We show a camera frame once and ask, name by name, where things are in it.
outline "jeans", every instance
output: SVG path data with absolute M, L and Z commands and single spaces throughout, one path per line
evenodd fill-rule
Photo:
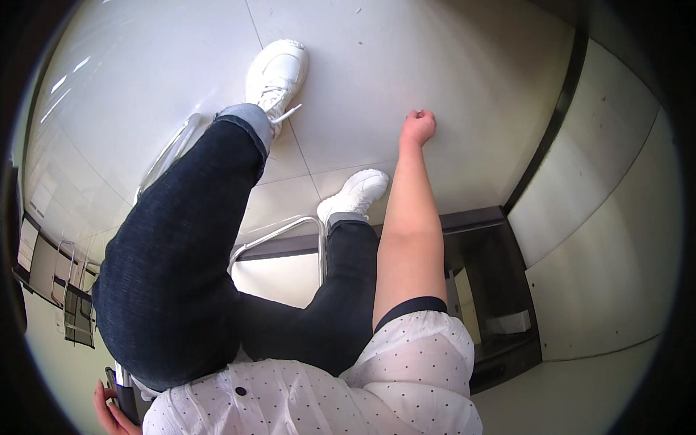
M 307 308 L 235 288 L 230 252 L 270 140 L 261 108 L 227 108 L 106 247 L 93 286 L 97 327 L 111 355 L 153 390 L 222 370 L 240 344 L 255 361 L 298 360 L 338 376 L 372 337 L 378 239 L 357 214 L 331 216 L 326 280 Z

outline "white sneaker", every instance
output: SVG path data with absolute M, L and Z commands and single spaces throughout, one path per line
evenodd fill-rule
M 271 42 L 251 63 L 246 75 L 246 102 L 266 112 L 274 139 L 280 134 L 283 120 L 302 105 L 285 112 L 307 77 L 308 66 L 305 46 L 289 39 Z
M 317 207 L 319 219 L 327 225 L 329 216 L 338 212 L 358 213 L 365 217 L 372 203 L 387 191 L 389 175 L 377 169 L 365 169 L 353 174 L 336 195 L 322 201 Z

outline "white polka dot top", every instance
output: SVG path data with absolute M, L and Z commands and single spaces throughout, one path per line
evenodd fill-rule
M 339 378 L 298 361 L 264 360 L 167 390 L 146 413 L 143 433 L 478 435 L 473 361 L 461 321 L 419 311 L 377 331 Z

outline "fist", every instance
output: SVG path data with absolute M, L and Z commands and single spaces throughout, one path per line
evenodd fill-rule
M 422 147 L 428 139 L 433 137 L 435 130 L 437 130 L 437 123 L 431 111 L 412 110 L 401 127 L 401 142 L 417 143 Z

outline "finger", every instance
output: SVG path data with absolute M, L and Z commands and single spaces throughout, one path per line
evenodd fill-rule
M 131 420 L 128 420 L 128 417 L 121 411 L 118 406 L 116 406 L 113 403 L 109 404 L 109 410 L 111 411 L 111 415 L 118 421 L 118 424 L 123 426 L 123 429 L 126 429 L 126 432 L 129 434 L 134 433 L 135 431 L 138 431 L 139 426 L 136 426 L 133 424 Z
M 113 416 L 106 407 L 104 399 L 104 384 L 97 382 L 97 389 L 94 392 L 94 410 L 97 413 L 99 424 L 106 429 L 110 434 L 118 431 L 118 423 L 113 419 Z
M 115 399 L 115 398 L 118 398 L 118 395 L 116 394 L 115 390 L 112 390 L 110 388 L 104 389 L 104 400 Z

